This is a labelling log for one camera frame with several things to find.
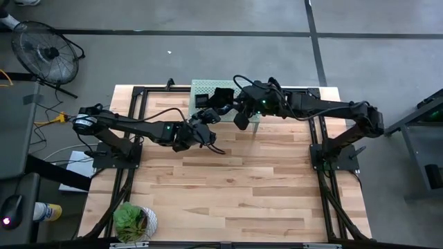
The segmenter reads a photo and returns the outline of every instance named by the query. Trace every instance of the red light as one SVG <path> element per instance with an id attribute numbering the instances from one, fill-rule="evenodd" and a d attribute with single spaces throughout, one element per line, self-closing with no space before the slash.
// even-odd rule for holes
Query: red light
<path id="1" fill-rule="evenodd" d="M 11 223 L 11 220 L 9 218 L 4 218 L 3 219 L 3 224 L 9 225 L 9 223 Z"/>

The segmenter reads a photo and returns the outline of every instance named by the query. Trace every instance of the potted plant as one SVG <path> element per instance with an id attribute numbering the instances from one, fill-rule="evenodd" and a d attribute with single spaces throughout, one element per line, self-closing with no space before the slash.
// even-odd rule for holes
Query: potted plant
<path id="1" fill-rule="evenodd" d="M 157 229 L 157 217 L 149 208 L 125 202 L 114 212 L 114 227 L 123 243 L 147 241 Z"/>

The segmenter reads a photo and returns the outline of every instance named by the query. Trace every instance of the white pot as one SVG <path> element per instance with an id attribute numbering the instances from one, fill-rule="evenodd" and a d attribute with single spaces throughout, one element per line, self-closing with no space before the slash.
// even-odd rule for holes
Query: white pot
<path id="1" fill-rule="evenodd" d="M 150 238 L 152 238 L 152 235 L 154 235 L 155 231 L 157 230 L 157 215 L 155 215 L 154 211 L 150 210 L 147 207 L 139 206 L 139 208 L 141 208 L 142 212 L 144 212 L 147 217 L 146 233 L 137 240 L 130 241 L 128 243 L 149 241 Z"/>

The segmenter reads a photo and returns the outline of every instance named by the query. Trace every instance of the wooden tabletop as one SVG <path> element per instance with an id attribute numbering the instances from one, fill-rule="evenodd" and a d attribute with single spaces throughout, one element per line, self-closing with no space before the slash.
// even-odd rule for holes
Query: wooden tabletop
<path id="1" fill-rule="evenodd" d="M 116 86 L 111 111 L 127 115 L 132 87 Z M 335 87 L 320 88 L 320 94 L 324 100 L 340 100 Z M 188 103 L 189 93 L 150 93 L 145 117 L 170 107 L 186 114 Z M 170 111 L 155 120 L 181 119 Z M 326 118 L 326 124 L 330 137 L 346 129 L 344 120 Z M 156 212 L 159 227 L 152 240 L 327 241 L 317 175 L 309 160 L 308 122 L 261 117 L 255 135 L 251 125 L 246 131 L 233 123 L 210 129 L 217 134 L 215 145 L 226 155 L 198 146 L 176 153 L 145 139 L 131 202 Z M 108 208 L 115 173 L 106 169 L 92 180 L 79 236 L 89 232 Z M 370 237 L 358 181 L 349 172 L 337 172 L 337 180 L 343 209 Z M 335 212 L 332 216 L 338 234 Z"/>

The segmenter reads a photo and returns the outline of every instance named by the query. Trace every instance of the shoe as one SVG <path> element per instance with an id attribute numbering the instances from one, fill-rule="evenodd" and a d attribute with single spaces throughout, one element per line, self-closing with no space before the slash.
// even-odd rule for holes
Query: shoe
<path id="1" fill-rule="evenodd" d="M 14 0 L 18 6 L 36 6 L 41 0 Z"/>
<path id="2" fill-rule="evenodd" d="M 1 21 L 1 23 L 5 24 L 8 28 L 10 28 L 12 30 L 14 30 L 15 26 L 17 26 L 20 23 L 11 15 L 8 15 L 5 18 L 1 18 L 0 21 Z"/>

